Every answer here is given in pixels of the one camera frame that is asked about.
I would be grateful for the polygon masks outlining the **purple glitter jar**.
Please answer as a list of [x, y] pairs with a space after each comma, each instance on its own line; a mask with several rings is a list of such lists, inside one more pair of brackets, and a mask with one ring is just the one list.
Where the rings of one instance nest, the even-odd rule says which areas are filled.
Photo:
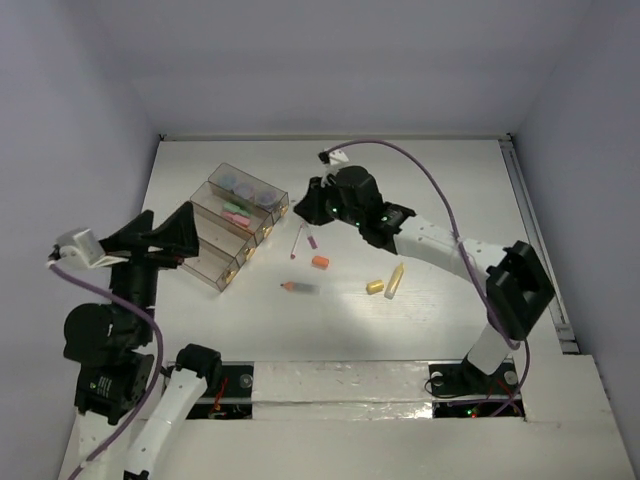
[[234, 190], [233, 190], [234, 194], [237, 195], [238, 197], [249, 201], [249, 202], [253, 202], [255, 200], [255, 194], [256, 194], [256, 190], [255, 187], [248, 182], [241, 182], [240, 185], [238, 185]]
[[256, 204], [267, 211], [272, 211], [276, 207], [278, 199], [278, 193], [274, 190], [263, 190], [255, 196]]

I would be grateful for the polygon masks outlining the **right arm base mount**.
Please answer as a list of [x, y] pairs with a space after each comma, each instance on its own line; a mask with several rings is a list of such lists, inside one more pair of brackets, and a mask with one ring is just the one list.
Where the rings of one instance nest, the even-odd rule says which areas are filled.
[[520, 378], [512, 359], [491, 375], [463, 362], [431, 364], [428, 372], [424, 390], [432, 398], [436, 419], [525, 418]]

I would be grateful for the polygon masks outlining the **green highlighter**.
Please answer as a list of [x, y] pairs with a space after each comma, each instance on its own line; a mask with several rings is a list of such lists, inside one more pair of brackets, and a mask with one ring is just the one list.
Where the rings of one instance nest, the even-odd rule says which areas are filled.
[[249, 216], [249, 212], [247, 210], [231, 202], [225, 202], [223, 204], [223, 210], [228, 212], [233, 212], [238, 215]]

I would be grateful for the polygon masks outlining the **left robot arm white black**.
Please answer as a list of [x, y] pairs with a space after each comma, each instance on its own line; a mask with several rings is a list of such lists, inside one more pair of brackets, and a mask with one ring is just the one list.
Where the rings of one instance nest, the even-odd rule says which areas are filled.
[[64, 323], [66, 359], [80, 366], [74, 406], [78, 466], [73, 479], [150, 479], [203, 395], [225, 387], [219, 352], [189, 344], [163, 365], [154, 318], [158, 274], [199, 254], [194, 208], [186, 202], [160, 226], [145, 210], [114, 234], [60, 236], [47, 267], [103, 297], [75, 307]]

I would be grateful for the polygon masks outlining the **white pen red cap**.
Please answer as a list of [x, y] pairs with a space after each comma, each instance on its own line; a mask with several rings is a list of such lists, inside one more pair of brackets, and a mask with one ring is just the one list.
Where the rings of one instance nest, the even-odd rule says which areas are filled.
[[293, 245], [291, 247], [290, 254], [289, 254], [289, 258], [291, 260], [296, 259], [297, 248], [298, 248], [298, 245], [299, 245], [300, 238], [302, 236], [303, 230], [304, 230], [304, 222], [301, 222], [299, 227], [298, 227], [298, 230], [297, 230], [297, 233], [296, 233], [296, 236], [294, 238], [294, 242], [293, 242]]

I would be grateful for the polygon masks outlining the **pink highlighter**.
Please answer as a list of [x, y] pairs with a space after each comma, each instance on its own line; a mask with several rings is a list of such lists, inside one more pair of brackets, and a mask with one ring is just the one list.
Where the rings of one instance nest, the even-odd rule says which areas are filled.
[[231, 220], [238, 220], [239, 218], [242, 218], [240, 215], [228, 211], [223, 211], [222, 216]]

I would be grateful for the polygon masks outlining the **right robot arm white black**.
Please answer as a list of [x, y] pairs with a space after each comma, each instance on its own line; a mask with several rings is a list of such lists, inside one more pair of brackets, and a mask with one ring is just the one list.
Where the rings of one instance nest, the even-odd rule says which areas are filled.
[[462, 384], [482, 392], [513, 347], [525, 341], [555, 297], [555, 289], [535, 249], [517, 241], [499, 246], [464, 240], [456, 227], [444, 228], [414, 210], [383, 199], [363, 167], [313, 177], [294, 211], [310, 225], [333, 221], [354, 226], [371, 246], [421, 260], [471, 283], [487, 310], [487, 325], [465, 356]]

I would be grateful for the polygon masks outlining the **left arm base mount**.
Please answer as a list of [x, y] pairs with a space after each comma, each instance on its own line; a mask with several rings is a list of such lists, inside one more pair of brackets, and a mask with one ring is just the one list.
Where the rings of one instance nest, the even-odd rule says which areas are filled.
[[243, 420], [252, 418], [254, 364], [225, 362], [219, 389], [206, 392], [189, 411], [189, 420]]

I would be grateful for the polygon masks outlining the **clear highlighter orange tip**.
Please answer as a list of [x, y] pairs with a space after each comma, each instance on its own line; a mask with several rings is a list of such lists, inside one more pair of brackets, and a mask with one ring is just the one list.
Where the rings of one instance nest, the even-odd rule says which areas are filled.
[[320, 292], [319, 286], [304, 282], [284, 282], [281, 287], [290, 293], [297, 294], [316, 295]]

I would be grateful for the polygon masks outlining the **blue glitter jar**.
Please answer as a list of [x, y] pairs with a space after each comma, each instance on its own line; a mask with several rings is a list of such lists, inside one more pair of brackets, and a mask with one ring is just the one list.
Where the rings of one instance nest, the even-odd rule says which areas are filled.
[[233, 191], [238, 185], [241, 184], [241, 179], [235, 173], [224, 173], [217, 178], [216, 184], [220, 188], [228, 191]]

